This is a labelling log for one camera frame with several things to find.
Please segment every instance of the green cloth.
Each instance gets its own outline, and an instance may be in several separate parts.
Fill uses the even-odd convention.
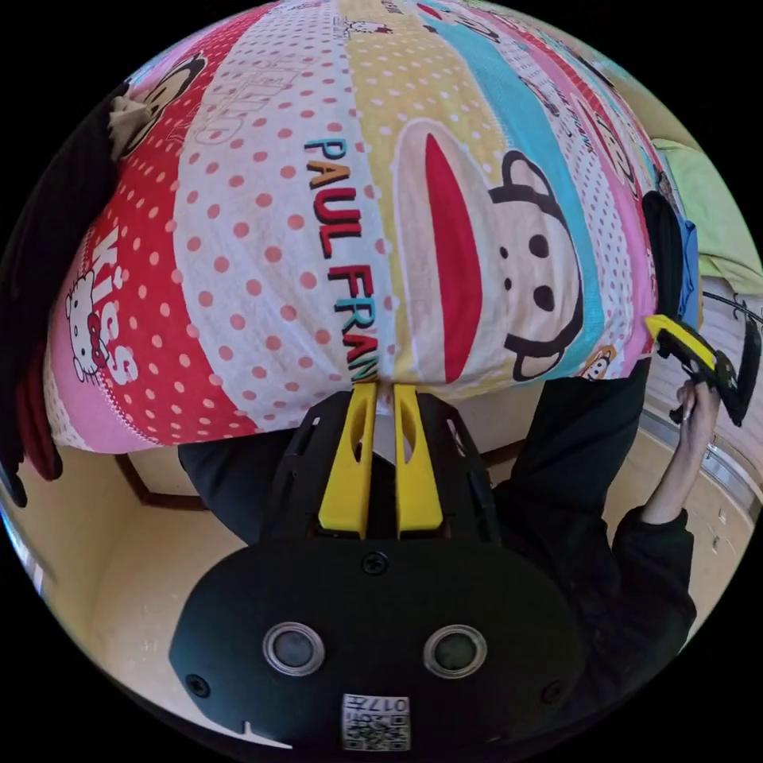
[[[697,226],[699,272],[720,277],[740,294],[763,295],[763,263],[734,197],[705,153],[652,140],[664,151],[687,219]]]

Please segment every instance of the red bow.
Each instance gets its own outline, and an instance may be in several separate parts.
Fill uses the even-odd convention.
[[[91,357],[98,368],[106,366],[106,358],[101,351],[101,319],[96,312],[87,317],[87,330],[90,332],[90,344],[92,345]]]

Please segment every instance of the bed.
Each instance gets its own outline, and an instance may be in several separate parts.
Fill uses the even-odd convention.
[[[393,383],[449,401],[601,383],[652,353],[641,201],[664,160],[507,9],[271,3],[165,51],[127,97],[149,120],[50,318],[56,444],[291,428],[367,381],[382,413]]]

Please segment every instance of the sticker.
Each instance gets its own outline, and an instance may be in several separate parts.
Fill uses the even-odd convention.
[[[342,705],[342,747],[376,753],[410,750],[408,697],[345,694]]]

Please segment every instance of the hand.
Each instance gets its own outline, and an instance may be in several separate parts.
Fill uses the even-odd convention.
[[[693,459],[701,459],[715,431],[721,397],[718,390],[710,389],[704,381],[698,385],[686,381],[676,397],[684,407],[679,449],[685,450]]]

